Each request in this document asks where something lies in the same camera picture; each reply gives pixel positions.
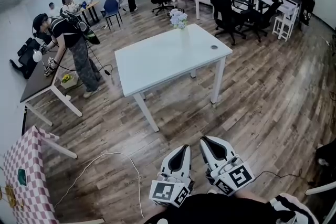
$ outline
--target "checkered tablecloth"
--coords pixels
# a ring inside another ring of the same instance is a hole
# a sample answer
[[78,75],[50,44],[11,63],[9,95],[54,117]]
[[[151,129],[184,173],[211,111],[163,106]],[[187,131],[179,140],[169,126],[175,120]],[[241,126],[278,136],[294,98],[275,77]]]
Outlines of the checkered tablecloth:
[[[44,174],[41,153],[42,136],[54,141],[59,139],[58,136],[33,126],[5,154],[4,173],[6,183],[13,188],[17,200],[13,208],[17,223],[59,223]],[[20,168],[26,170],[27,187],[20,185],[18,181]]]

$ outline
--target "shoe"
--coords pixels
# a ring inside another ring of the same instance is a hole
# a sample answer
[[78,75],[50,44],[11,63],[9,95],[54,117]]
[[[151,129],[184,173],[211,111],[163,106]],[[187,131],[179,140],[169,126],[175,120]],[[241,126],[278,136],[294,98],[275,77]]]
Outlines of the shoe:
[[85,99],[88,99],[91,95],[94,95],[94,94],[95,94],[96,92],[98,92],[98,91],[100,91],[100,87],[98,87],[96,91],[93,91],[93,92],[85,92],[84,95],[83,95],[83,97],[84,97]]

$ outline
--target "black t-shirt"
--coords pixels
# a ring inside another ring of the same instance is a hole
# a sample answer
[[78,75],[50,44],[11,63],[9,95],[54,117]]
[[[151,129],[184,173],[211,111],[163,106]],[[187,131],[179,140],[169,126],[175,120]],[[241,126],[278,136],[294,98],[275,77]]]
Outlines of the black t-shirt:
[[80,30],[66,19],[55,17],[51,19],[51,31],[54,37],[64,35],[65,46],[70,48],[82,37]]
[[157,224],[161,219],[168,224],[272,224],[295,216],[292,211],[275,211],[268,202],[238,199],[222,194],[197,194],[185,199],[180,208],[170,207],[152,217],[145,224]]

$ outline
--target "table leg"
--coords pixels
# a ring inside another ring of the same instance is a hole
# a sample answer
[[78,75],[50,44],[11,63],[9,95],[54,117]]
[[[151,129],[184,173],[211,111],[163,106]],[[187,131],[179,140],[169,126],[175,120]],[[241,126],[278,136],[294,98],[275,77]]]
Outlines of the table leg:
[[212,90],[212,97],[211,97],[211,103],[212,104],[217,103],[217,100],[218,100],[218,94],[219,94],[219,90],[220,90],[221,84],[222,84],[225,58],[226,57],[219,60],[217,62],[217,65],[216,65],[216,75],[215,75],[215,81],[214,81],[214,88]]
[[200,0],[195,0],[196,3],[196,19],[199,20]]
[[82,112],[80,112],[57,88],[55,85],[50,88],[53,93],[69,108],[74,114],[82,117]]
[[190,77],[192,77],[193,79],[196,78],[196,69],[191,70]]
[[36,109],[34,109],[28,102],[25,103],[25,106],[32,111],[36,116],[38,116],[41,120],[43,120],[45,123],[47,123],[49,126],[52,126],[52,122],[48,120],[46,117],[44,117],[40,112],[38,112]]
[[91,15],[91,18],[92,18],[92,21],[93,21],[93,23],[95,23],[95,22],[96,22],[96,20],[95,20],[95,19],[94,19],[94,17],[93,17],[93,14],[92,14],[91,8],[89,9],[89,13],[90,13],[90,15]]
[[158,126],[156,125],[151,113],[149,112],[145,102],[143,101],[140,93],[136,93],[133,95],[134,99],[136,100],[136,102],[138,103],[142,113],[145,115],[146,119],[148,120],[149,124],[152,126],[152,128],[154,129],[155,132],[159,131]]
[[280,32],[279,32],[278,39],[281,39],[282,31],[284,30],[283,28],[285,26],[285,19],[286,19],[286,14],[284,14],[284,16],[282,18],[281,29],[280,29]]
[[89,21],[88,21],[86,15],[85,15],[85,12],[83,11],[82,14],[83,14],[83,17],[84,17],[86,23],[88,24],[88,26],[90,26],[90,23],[89,23]]
[[99,19],[98,19],[98,16],[97,16],[97,13],[96,13],[96,10],[95,10],[95,7],[92,7],[92,10],[93,10],[93,14],[95,15],[97,21],[99,22]]
[[68,157],[70,158],[73,158],[73,159],[77,159],[78,156],[76,153],[70,151],[70,150],[67,150],[66,148],[54,143],[53,141],[47,139],[47,138],[44,138],[43,136],[41,137],[42,141],[46,142],[50,147],[52,147],[53,149],[57,150],[58,152],[61,152],[65,155],[67,155]]

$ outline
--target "wooden floor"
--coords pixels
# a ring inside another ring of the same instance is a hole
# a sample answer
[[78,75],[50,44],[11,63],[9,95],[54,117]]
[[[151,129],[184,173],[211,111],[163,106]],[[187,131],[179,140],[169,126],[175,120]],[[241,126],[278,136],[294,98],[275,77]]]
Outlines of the wooden floor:
[[[197,23],[213,34],[212,9],[201,5],[201,20],[196,20],[194,3],[180,1],[188,13],[188,23]],[[146,93],[147,106],[160,128],[154,133],[133,97],[122,93],[114,51],[139,40],[173,29],[166,14],[154,16],[151,4],[133,14],[122,15],[121,29],[95,26],[102,44],[93,50],[103,65],[112,64],[112,76],[105,74],[102,90],[85,100],[84,86],[71,90],[72,103],[83,113],[81,118],[61,101],[39,110],[50,118],[50,127],[27,113],[26,128],[33,124],[60,136],[60,144],[78,154],[78,159],[44,152],[45,171],[55,204],[90,160],[106,152],[131,156],[141,174],[141,200],[146,215],[154,204],[148,199],[151,181],[162,159],[173,149],[189,144],[192,148],[194,193],[210,189],[205,179],[199,139],[218,136],[229,141],[257,176],[264,170],[280,175],[297,174],[308,181],[316,179],[320,167],[313,160],[318,143],[335,138],[335,104],[328,92],[334,90],[335,70],[329,48],[331,30],[315,18],[308,33],[297,28],[288,42],[270,33],[259,43],[254,34],[246,40],[237,37],[235,47],[228,34],[220,40],[233,49],[227,57],[216,105],[210,103],[215,66],[166,83]],[[71,67],[67,52],[63,64]],[[56,97],[45,93],[33,100],[41,106]],[[315,198],[304,195],[309,186],[293,177],[283,179],[263,174],[247,189],[270,199],[286,192],[318,208]],[[104,156],[90,166],[69,195],[56,208],[61,223],[104,217],[107,223],[135,223],[141,219],[137,174],[130,161],[121,155]]]

